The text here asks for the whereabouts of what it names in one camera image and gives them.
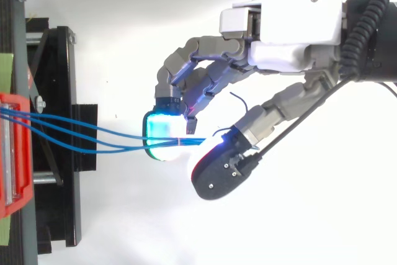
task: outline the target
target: blue cable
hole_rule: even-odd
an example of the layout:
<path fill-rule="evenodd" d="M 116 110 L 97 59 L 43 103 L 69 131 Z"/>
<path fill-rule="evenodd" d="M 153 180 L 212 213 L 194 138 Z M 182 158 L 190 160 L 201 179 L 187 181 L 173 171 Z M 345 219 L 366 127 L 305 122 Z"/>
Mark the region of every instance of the blue cable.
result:
<path fill-rule="evenodd" d="M 0 108 L 0 111 L 1 112 L 9 112 L 10 109 Z M 15 112 L 16 114 L 29 115 L 29 116 L 36 117 L 36 118 L 47 118 L 47 119 L 55 119 L 55 120 L 60 120 L 60 121 L 64 121 L 64 122 L 69 122 L 71 124 L 81 125 L 82 127 L 91 128 L 93 130 L 100 130 L 105 133 L 111 133 L 112 135 L 125 137 L 125 138 L 132 138 L 132 139 L 137 139 L 137 140 L 157 140 L 157 141 L 176 141 L 176 140 L 178 140 L 178 138 L 140 137 L 140 136 L 129 135 L 126 133 L 118 133 L 113 130 L 107 130 L 106 128 L 97 127 L 96 125 L 87 124 L 85 122 L 81 122 L 81 121 L 74 120 L 74 119 L 69 119 L 69 118 L 62 117 L 62 116 L 56 116 L 56 115 L 50 115 L 50 114 L 29 113 L 29 112 L 22 112 L 22 111 L 16 111 L 16 110 L 14 110 L 13 112 Z M 182 141 L 182 140 L 195 140 L 195 141 L 203 142 L 205 139 L 204 138 L 181 138 L 180 141 Z"/>
<path fill-rule="evenodd" d="M 34 119 L 34 118 L 31 118 L 31 117 L 26 117 L 26 116 L 20 115 L 20 114 L 16 113 L 14 110 L 9 110 L 7 112 L 3 111 L 3 114 L 10 115 L 10 116 L 13 116 L 13 117 L 18 117 L 18 118 L 25 119 L 25 120 L 29 120 L 31 122 L 35 122 L 37 124 L 44 125 L 46 127 L 50 127 L 50 128 L 52 128 L 54 130 L 57 130 L 57 131 L 60 131 L 60 132 L 63 132 L 63 133 L 68 133 L 68 134 L 70 134 L 72 136 L 75 136 L 75 137 L 78 137 L 78 138 L 82 138 L 82 139 L 85 139 L 85 140 L 89 140 L 91 142 L 98 143 L 98 144 L 101 144 L 101 145 L 114 147 L 114 148 L 123 148 L 123 149 L 124 148 L 136 148 L 136 146 L 115 145 L 115 144 L 110 144 L 110 143 L 107 143 L 107 142 L 104 142 L 104 141 L 100 141 L 100 140 L 98 140 L 96 138 L 92 138 L 92 137 L 83 135 L 81 133 L 76 133 L 76 132 L 74 132 L 72 130 L 65 129 L 65 128 L 59 127 L 57 125 L 49 124 L 48 122 L 44 122 L 44 121 L 41 121 L 39 119 Z"/>
<path fill-rule="evenodd" d="M 127 152 L 127 151 L 135 151 L 135 150 L 141 150 L 141 149 L 151 149 L 151 148 L 159 148 L 159 147 L 169 147 L 169 146 L 177 146 L 178 144 L 175 141 L 170 141 L 170 142 L 164 142 L 164 143 L 160 143 L 160 144 L 155 144 L 155 145 L 149 145 L 149 146 L 138 146 L 136 148 L 125 148 L 125 149 L 120 149 L 120 150 L 88 150 L 88 149 L 83 149 L 83 148 L 78 148 L 66 143 L 63 143 L 62 141 L 59 141 L 57 139 L 54 139 L 50 136 L 48 136 L 47 134 L 41 132 L 40 130 L 37 130 L 34 127 L 31 127 L 28 124 L 25 124 L 24 122 L 18 121 L 16 119 L 10 118 L 10 117 L 6 117 L 4 115 L 0 115 L 0 118 L 4 119 L 4 120 L 8 120 L 11 121 L 15 124 L 19 124 L 23 127 L 26 127 L 27 129 L 31 130 L 33 133 L 36 133 L 37 135 L 47 139 L 48 141 L 57 144 L 59 146 L 62 146 L 66 149 L 69 150 L 73 150 L 73 151 L 77 151 L 80 153 L 85 153 L 85 154 L 102 154 L 102 153 L 121 153 L 121 152 Z"/>

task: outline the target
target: gray robot arm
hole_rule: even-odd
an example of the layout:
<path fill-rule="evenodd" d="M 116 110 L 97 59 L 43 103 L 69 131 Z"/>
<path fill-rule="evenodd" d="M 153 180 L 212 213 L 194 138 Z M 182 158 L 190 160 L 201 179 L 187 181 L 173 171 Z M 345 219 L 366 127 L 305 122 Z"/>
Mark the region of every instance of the gray robot arm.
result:
<path fill-rule="evenodd" d="M 245 39 L 200 37 L 178 48 L 158 71 L 156 111 L 183 114 L 187 133 L 193 134 L 196 115 L 229 83 L 247 78 L 254 67 L 247 63 Z M 204 60 L 214 61 L 207 68 L 195 67 Z"/>

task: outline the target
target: coiled black cable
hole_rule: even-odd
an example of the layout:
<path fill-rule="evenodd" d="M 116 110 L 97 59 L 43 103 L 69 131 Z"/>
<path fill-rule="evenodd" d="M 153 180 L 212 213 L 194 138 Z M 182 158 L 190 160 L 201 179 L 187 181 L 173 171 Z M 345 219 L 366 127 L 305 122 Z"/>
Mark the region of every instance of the coiled black cable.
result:
<path fill-rule="evenodd" d="M 360 58 L 368 45 L 368 41 L 385 14 L 390 0 L 369 0 L 364 13 L 346 38 L 341 50 L 342 77 L 360 75 Z"/>

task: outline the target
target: blue light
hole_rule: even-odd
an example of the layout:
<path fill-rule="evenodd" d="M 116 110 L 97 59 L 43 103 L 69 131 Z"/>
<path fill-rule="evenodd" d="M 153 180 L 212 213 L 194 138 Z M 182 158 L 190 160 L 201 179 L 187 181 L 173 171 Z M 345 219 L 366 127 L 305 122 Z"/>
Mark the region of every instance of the blue light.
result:
<path fill-rule="evenodd" d="M 146 119 L 147 137 L 186 137 L 186 120 L 183 115 L 151 114 Z M 164 141 L 148 140 L 148 145 L 162 143 Z M 183 147 L 152 148 L 151 155 L 160 161 L 176 159 L 183 151 Z"/>

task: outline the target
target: illuminated object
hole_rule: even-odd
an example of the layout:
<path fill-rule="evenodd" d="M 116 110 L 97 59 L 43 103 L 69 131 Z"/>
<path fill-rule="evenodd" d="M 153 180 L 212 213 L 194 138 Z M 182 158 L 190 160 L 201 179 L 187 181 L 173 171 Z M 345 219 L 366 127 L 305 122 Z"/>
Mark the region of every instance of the illuminated object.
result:
<path fill-rule="evenodd" d="M 166 115 L 149 112 L 143 119 L 143 136 L 155 138 L 184 138 L 186 137 L 186 120 L 183 115 Z M 154 145 L 167 141 L 147 140 L 145 145 Z M 146 152 L 159 161 L 176 159 L 184 149 L 181 146 L 152 148 Z"/>

